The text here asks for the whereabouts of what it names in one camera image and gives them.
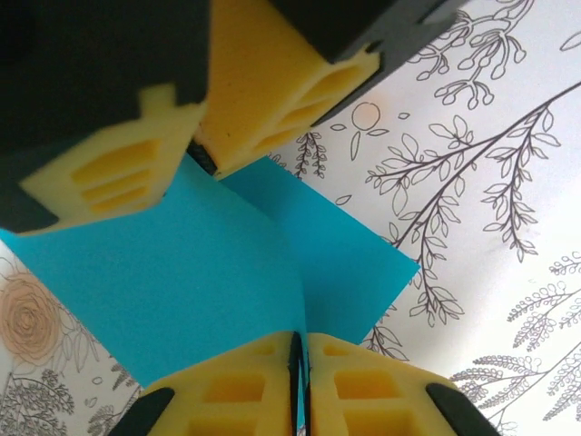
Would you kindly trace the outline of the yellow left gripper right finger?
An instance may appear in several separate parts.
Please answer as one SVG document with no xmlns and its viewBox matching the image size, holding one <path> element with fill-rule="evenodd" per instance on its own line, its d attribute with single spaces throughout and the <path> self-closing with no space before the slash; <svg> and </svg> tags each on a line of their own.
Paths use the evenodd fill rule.
<svg viewBox="0 0 581 436">
<path fill-rule="evenodd" d="M 309 435 L 495 435 L 450 380 L 324 333 L 308 336 Z"/>
</svg>

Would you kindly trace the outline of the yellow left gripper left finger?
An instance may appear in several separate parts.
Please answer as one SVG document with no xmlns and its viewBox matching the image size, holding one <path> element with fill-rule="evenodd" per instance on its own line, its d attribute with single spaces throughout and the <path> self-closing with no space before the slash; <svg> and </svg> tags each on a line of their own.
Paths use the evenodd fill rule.
<svg viewBox="0 0 581 436">
<path fill-rule="evenodd" d="M 302 343 L 277 332 L 161 378 L 113 435 L 294 435 Z"/>
</svg>

